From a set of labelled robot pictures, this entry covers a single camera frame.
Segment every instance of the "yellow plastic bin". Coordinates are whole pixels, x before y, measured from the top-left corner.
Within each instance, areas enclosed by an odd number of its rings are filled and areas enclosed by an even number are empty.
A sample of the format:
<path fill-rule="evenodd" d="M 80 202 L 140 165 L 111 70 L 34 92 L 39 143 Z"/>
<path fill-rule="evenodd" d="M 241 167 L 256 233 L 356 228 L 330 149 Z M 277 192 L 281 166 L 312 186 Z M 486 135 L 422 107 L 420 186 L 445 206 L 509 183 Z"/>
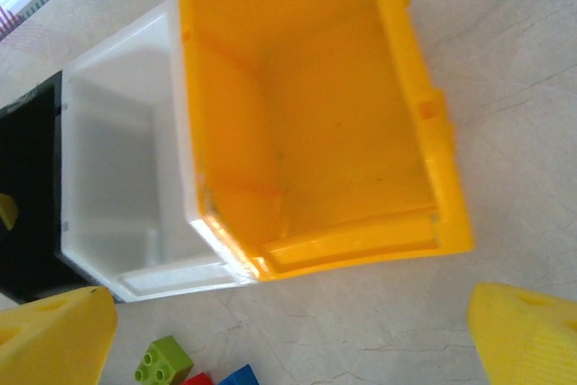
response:
<path fill-rule="evenodd" d="M 473 247 L 408 0 L 179 0 L 198 204 L 259 280 Z"/>

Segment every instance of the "blue lego brick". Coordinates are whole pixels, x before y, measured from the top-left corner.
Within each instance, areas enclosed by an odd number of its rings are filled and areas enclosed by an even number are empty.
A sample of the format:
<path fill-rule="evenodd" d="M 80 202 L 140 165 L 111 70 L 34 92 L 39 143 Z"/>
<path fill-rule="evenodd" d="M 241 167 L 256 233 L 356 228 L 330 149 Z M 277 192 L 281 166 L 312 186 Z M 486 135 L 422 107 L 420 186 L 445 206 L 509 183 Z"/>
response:
<path fill-rule="evenodd" d="M 235 371 L 218 385 L 259 385 L 249 364 Z"/>

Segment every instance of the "white floor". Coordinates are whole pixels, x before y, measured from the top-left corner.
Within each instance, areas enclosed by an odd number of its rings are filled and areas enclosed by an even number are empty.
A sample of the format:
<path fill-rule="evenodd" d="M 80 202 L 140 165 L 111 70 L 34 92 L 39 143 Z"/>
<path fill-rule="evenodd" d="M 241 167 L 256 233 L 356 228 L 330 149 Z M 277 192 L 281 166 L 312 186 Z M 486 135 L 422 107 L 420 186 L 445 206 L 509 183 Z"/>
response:
<path fill-rule="evenodd" d="M 0 43 L 0 103 L 161 1 L 50 0 Z M 577 298 L 575 0 L 412 1 L 477 250 L 122 305 L 103 384 L 133 383 L 147 344 L 173 334 L 216 380 L 249 362 L 263 385 L 481 385 L 475 283 Z"/>

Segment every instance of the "white plastic bin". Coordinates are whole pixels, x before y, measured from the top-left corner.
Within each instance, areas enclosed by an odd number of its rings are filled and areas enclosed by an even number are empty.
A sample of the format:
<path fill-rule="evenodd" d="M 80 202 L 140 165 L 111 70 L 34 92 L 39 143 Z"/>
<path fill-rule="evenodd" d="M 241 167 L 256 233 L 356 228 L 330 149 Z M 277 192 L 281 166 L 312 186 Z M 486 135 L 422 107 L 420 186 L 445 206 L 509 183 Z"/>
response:
<path fill-rule="evenodd" d="M 178 0 L 64 68 L 62 104 L 69 260 L 125 301 L 253 282 L 198 215 Z"/>

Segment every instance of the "red lego brick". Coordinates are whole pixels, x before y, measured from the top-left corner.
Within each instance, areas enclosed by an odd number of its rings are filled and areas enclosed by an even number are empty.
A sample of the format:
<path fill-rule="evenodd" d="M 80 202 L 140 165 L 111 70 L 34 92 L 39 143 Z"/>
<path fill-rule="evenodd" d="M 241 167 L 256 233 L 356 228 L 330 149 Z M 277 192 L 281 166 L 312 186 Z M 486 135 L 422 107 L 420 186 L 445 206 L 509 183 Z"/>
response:
<path fill-rule="evenodd" d="M 205 373 L 200 373 L 194 378 L 190 378 L 189 380 L 185 380 L 182 385 L 214 385 L 213 382 L 210 380 Z"/>

